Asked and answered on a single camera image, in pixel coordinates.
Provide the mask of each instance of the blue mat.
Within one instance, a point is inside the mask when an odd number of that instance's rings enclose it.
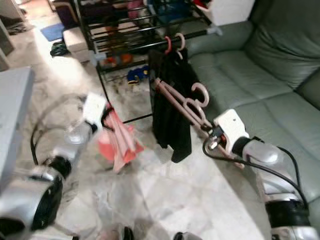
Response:
[[[65,26],[62,23],[58,23],[55,25],[47,26],[41,29],[41,33],[45,36],[45,38],[51,42],[57,39],[62,39],[62,33]]]

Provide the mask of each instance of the bag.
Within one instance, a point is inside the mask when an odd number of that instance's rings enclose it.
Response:
[[[184,0],[147,0],[147,7],[152,15],[165,14],[158,19],[162,24],[184,19],[192,15],[190,5]]]

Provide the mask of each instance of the black cable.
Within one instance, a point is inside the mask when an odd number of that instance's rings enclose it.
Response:
[[[59,107],[60,105],[62,105],[63,103],[65,103],[66,101],[70,100],[70,99],[78,99],[80,100],[82,103],[85,102],[86,97],[85,96],[79,96],[79,95],[75,95],[75,94],[66,94],[63,95],[61,98],[59,98],[58,100],[54,101],[52,104],[50,104],[40,115],[40,117],[38,118],[38,120],[36,121],[33,130],[32,130],[32,134],[31,134],[31,138],[30,138],[30,149],[31,149],[31,153],[32,153],[32,158],[33,158],[33,162],[35,165],[38,165],[38,158],[37,158],[37,154],[36,154],[36,145],[34,142],[34,137],[35,134],[40,126],[40,124],[42,123],[42,121],[44,120],[44,118],[51,113],[54,109],[56,109],[57,107]]]
[[[297,182],[298,187],[301,189],[301,179],[300,179],[300,173],[299,173],[299,167],[298,167],[297,160],[291,154],[291,152],[289,152],[287,149],[282,148],[280,146],[278,146],[277,148],[280,149],[282,152],[284,152],[285,154],[287,154],[291,158],[292,163],[294,165],[294,169],[295,169],[296,182]]]
[[[34,148],[35,150],[37,150],[37,146],[40,142],[40,140],[43,138],[44,135],[46,135],[47,133],[51,132],[52,130],[65,130],[66,128],[64,126],[51,126],[51,127],[47,127],[45,130],[42,130],[38,136],[38,138],[36,139],[35,141],[35,144],[34,144]]]
[[[302,190],[298,187],[297,184],[295,184],[291,179],[287,178],[286,176],[282,175],[281,173],[278,173],[277,171],[274,171],[268,167],[265,167],[265,166],[262,166],[262,165],[259,165],[259,164],[255,164],[253,162],[248,162],[248,161],[244,161],[244,160],[240,160],[240,159],[231,159],[231,158],[228,158],[228,157],[222,157],[222,156],[212,156],[210,155],[208,152],[207,152],[207,149],[206,149],[206,145],[208,143],[208,141],[210,140],[210,137],[208,137],[204,142],[203,142],[203,145],[202,145],[202,151],[203,153],[214,159],[214,160],[220,160],[220,161],[225,161],[225,162],[231,162],[231,163],[239,163],[239,164],[243,164],[243,165],[247,165],[247,166],[250,166],[250,167],[253,167],[253,168],[257,168],[257,169],[260,169],[262,171],[265,171],[267,173],[270,173],[270,174],[273,174],[279,178],[281,178],[282,180],[286,181],[287,183],[289,183],[290,185],[292,185],[296,191],[299,193],[301,199],[302,199],[302,202],[303,202],[303,205],[304,205],[304,208],[308,211],[309,213],[309,205],[308,205],[308,202],[307,202],[307,199],[304,195],[304,193],[302,192]]]

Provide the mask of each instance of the gray table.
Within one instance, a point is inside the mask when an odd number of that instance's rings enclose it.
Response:
[[[16,164],[33,80],[30,67],[0,72],[0,191]]]

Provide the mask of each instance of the black clothing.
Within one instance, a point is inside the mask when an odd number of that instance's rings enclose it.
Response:
[[[172,86],[185,98],[194,98],[191,87],[198,82],[192,67],[188,64],[188,53],[181,51],[181,60],[175,51],[165,55],[151,50],[148,55],[150,99],[153,112],[152,130],[162,148],[170,145],[174,152],[171,160],[182,161],[192,151],[190,122],[162,95],[155,86],[155,79],[160,78]]]

